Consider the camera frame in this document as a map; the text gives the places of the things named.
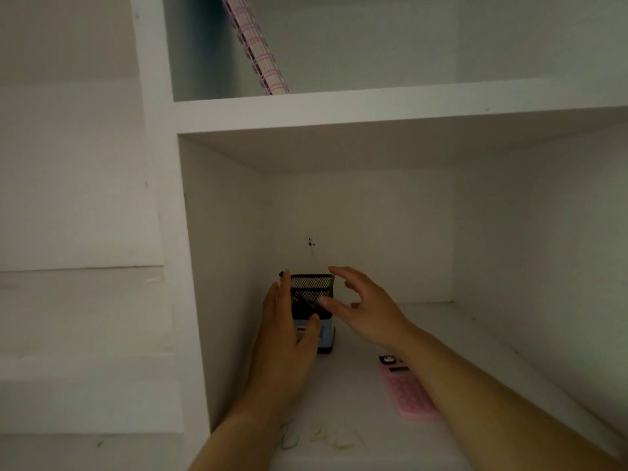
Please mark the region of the black mesh pen holder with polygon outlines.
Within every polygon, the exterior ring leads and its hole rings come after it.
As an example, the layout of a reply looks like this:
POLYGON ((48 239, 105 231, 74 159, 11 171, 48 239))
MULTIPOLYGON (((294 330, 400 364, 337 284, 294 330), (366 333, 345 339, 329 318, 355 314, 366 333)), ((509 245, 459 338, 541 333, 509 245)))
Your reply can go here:
POLYGON ((319 298, 334 297, 335 276, 332 274, 292 274, 291 313, 295 321, 308 321, 316 314, 321 321, 332 319, 332 314, 319 298))

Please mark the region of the yellow rubber band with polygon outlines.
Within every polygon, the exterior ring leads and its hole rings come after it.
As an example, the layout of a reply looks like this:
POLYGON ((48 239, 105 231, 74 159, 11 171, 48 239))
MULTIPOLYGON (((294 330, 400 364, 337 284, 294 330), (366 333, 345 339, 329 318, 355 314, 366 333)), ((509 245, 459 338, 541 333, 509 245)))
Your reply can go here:
POLYGON ((320 425, 310 435, 309 442, 327 446, 334 451, 368 449, 364 436, 352 427, 320 425))

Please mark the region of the pink calculator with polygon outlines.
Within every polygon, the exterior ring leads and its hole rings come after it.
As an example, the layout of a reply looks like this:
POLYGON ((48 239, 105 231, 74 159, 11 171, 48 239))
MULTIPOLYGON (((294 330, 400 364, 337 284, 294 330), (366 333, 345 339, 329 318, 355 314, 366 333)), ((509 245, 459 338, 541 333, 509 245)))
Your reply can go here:
POLYGON ((408 421, 441 421, 443 416, 419 379, 404 364, 382 364, 384 386, 398 415, 408 421))

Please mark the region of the white shelf unit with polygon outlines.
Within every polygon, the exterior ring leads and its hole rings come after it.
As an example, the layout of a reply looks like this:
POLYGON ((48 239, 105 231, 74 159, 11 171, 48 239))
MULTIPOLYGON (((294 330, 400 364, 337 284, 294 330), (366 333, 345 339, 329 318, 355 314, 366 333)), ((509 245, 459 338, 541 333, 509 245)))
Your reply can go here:
POLYGON ((131 0, 189 466, 278 274, 352 266, 628 467, 628 0, 131 0))

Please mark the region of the green rubber band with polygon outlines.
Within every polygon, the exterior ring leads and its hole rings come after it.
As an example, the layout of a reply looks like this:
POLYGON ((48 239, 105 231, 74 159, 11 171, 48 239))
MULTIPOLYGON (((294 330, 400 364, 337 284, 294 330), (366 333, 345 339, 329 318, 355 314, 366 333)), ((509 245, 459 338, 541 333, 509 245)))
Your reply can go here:
POLYGON ((284 422, 280 427, 278 449, 288 451, 296 448, 300 443, 300 435, 294 426, 294 420, 284 422))

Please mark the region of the pink spiral notebook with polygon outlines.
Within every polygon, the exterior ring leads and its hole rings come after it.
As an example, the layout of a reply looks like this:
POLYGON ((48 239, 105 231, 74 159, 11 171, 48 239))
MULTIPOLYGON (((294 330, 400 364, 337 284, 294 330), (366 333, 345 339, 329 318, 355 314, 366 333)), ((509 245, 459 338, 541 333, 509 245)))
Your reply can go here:
POLYGON ((288 94, 288 86, 248 0, 222 0, 222 3, 265 94, 288 94))

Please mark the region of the person's right forearm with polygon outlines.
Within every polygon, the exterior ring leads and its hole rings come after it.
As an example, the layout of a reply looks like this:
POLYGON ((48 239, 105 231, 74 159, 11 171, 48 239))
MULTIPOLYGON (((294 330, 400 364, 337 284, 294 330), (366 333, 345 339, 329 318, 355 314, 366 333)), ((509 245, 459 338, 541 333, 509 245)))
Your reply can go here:
POLYGON ((413 324, 390 346, 410 366, 475 471, 625 471, 546 411, 413 324))

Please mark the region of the person's right hand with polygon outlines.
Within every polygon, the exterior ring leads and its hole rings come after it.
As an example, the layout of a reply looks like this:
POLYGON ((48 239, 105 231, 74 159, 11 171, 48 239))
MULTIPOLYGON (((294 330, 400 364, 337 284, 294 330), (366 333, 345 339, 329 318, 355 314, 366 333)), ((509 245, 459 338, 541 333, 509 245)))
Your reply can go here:
POLYGON ((353 318, 340 318, 361 337, 399 355, 412 355, 422 349, 421 332, 402 314, 388 293, 367 275, 351 267, 329 266, 328 270, 345 281, 360 301, 352 303, 353 318))

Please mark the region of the blue box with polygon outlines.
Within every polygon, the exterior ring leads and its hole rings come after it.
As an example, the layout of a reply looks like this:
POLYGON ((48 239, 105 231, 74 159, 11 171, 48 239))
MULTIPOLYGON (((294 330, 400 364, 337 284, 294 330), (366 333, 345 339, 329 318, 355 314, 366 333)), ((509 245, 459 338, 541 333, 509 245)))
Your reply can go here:
MULTIPOLYGON (((320 333, 318 340, 318 355, 330 354, 334 348, 335 340, 335 325, 332 317, 324 318, 320 317, 320 333)), ((308 325, 308 319, 294 319, 294 327, 296 330, 297 341, 301 341, 305 335, 305 331, 308 325)))

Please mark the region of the person's left forearm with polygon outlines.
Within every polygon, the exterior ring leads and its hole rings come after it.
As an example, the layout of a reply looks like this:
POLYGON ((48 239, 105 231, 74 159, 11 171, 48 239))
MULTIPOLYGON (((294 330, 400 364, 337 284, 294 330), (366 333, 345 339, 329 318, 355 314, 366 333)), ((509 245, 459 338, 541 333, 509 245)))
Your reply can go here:
POLYGON ((187 471, 270 471, 288 407, 240 400, 210 435, 187 471))

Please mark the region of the person's left hand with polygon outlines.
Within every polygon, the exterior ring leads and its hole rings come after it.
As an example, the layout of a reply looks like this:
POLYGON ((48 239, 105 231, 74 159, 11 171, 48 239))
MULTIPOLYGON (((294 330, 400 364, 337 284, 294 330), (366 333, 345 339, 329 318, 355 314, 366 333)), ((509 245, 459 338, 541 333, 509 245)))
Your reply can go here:
MULTIPOLYGON (((291 313, 291 274, 288 270, 269 289, 262 308, 245 397, 262 403, 285 403, 289 408, 302 390, 314 359, 299 359, 291 313)), ((320 322, 318 315, 308 322, 320 322)))

